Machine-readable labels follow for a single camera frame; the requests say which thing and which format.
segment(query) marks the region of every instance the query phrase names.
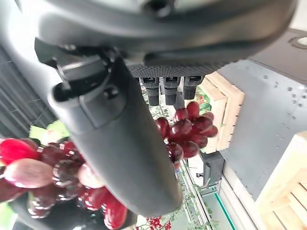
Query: grape bunch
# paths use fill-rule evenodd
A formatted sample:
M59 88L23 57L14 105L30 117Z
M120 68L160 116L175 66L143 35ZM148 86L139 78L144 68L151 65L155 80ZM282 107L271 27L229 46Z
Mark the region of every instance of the grape bunch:
M179 167L182 159L196 156L208 143L208 138L217 135L211 112L199 116L200 107L191 102L187 108L176 110L174 125L170 126L164 117L155 120L162 139L167 143L168 155L174 167Z
M101 210L105 226L119 229L127 208L105 187L72 141L39 146L31 139L0 140L0 202L28 193L31 217L47 217L58 202L77 199L78 206Z

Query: red berry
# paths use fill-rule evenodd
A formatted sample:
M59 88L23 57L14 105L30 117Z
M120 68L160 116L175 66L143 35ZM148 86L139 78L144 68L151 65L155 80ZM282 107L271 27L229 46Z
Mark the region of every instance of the red berry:
M176 110L175 116L174 116L174 122L180 121L182 119L188 118L188 111L186 108L180 108Z
M76 185L80 165L72 160L61 160L53 169L53 183L58 187Z
M217 127L216 126L212 126L208 131L204 132L203 135L209 138L213 138L217 135Z
M106 187L85 188L78 197L79 202L89 210L96 211L109 198L109 191Z
M180 140L192 130L192 123L188 119L176 122L170 129L171 140Z
M200 147L193 141L187 140L179 143L183 149L183 157L191 158L200 152Z
M155 123L158 127L158 130L161 133L162 138L166 138L169 133L169 124L168 121L164 117L160 117L155 120Z
M64 151L64 154L68 156L70 160L73 160L79 164L83 164L85 162L83 156L72 141L64 141L63 143L60 143L59 147Z
M201 135L201 134L192 134L192 135L190 135L189 140L198 144L198 146L200 148L206 147L206 145L208 143L208 138L206 136Z
M206 116L200 116L192 122L193 128L192 133L203 134L212 127L212 120Z
M0 143L0 159L4 164L10 164L22 158L38 160L40 155L26 142L18 139L8 138Z
M5 166L0 167L0 203L12 201L27 191L25 188L19 188L9 183L3 176L4 170Z
M207 117L211 118L211 120L214 120L214 115L211 112L206 112L203 116L207 116Z
M188 114L189 114L189 119L191 121L195 120L198 118L200 115L200 106L197 102L190 102L187 106Z
M105 225L108 229L119 229L125 223L128 210L110 192L106 195L102 210L105 215Z
M168 150L168 156L171 162L174 163L183 159L183 149L177 143L169 143L166 148Z
M63 150L54 145L48 145L44 148L37 150L41 153L41 161L54 167L61 160L67 160L68 157L64 154Z
M24 158L9 164L4 177L22 188L40 188L52 183L52 167L41 161Z

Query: green leaf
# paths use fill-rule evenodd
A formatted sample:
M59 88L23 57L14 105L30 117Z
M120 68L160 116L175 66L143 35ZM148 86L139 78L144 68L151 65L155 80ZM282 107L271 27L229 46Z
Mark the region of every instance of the green leaf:
M17 215L13 212L8 203L0 204L0 229L11 229L16 221Z
M46 133L46 130L44 128L30 126L30 132L29 132L30 138L36 138L36 139L39 139L39 141L42 141L43 135L45 133Z
M61 133L62 138L69 137L69 132L67 128L60 120L57 120L52 124L48 125L47 130L59 131Z

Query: black plastic bracket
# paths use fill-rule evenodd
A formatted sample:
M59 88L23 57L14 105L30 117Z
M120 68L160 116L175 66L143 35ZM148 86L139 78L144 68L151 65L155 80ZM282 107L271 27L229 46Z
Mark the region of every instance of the black plastic bracket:
M201 153L203 160L203 184L208 187L221 180L224 158L220 152Z
M196 86L202 83L204 76L185 77L183 85L183 99L192 100L195 97Z
M165 103L166 105L175 105L177 96L177 87L180 84L181 77L163 78Z
M143 86L145 86L149 105L159 105L159 78L141 78Z

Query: perforated metal panel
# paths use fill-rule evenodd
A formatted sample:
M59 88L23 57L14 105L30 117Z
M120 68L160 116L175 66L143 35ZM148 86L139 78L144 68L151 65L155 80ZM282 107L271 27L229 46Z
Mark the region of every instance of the perforated metal panel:
M307 130L307 89L250 60L219 73L245 93L230 146L221 154L256 200L294 134Z
M190 65L155 65L145 66L143 64L128 65L128 68L135 78L156 78L156 77L192 77L210 74L228 62L195 63Z

